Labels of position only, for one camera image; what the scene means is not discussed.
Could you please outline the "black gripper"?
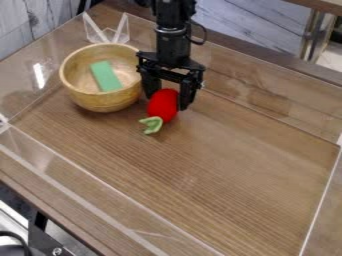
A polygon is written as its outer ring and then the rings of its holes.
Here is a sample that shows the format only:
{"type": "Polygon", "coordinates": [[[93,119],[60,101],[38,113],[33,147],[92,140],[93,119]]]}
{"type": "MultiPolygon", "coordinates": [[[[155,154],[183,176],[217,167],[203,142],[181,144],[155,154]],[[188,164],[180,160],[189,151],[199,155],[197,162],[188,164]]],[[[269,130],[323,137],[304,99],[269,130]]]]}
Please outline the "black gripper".
{"type": "Polygon", "coordinates": [[[191,39],[191,27],[156,30],[156,50],[138,51],[137,72],[146,98],[161,88],[161,81],[180,84],[179,110],[184,111],[193,102],[196,90],[203,82],[204,66],[191,59],[191,44],[204,41],[191,39]]]}

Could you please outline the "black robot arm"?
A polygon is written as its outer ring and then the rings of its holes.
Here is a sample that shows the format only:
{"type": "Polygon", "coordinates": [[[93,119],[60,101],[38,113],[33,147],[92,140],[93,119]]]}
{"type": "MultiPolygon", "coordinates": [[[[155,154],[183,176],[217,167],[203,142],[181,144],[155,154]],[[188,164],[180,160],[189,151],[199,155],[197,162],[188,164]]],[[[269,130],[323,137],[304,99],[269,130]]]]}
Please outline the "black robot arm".
{"type": "Polygon", "coordinates": [[[183,111],[195,100],[203,85],[205,67],[191,59],[191,45],[207,41],[205,27],[192,20],[196,0],[134,0],[149,8],[156,18],[156,50],[137,51],[136,71],[140,73],[145,97],[152,98],[161,81],[179,85],[176,108],[183,111]]]}

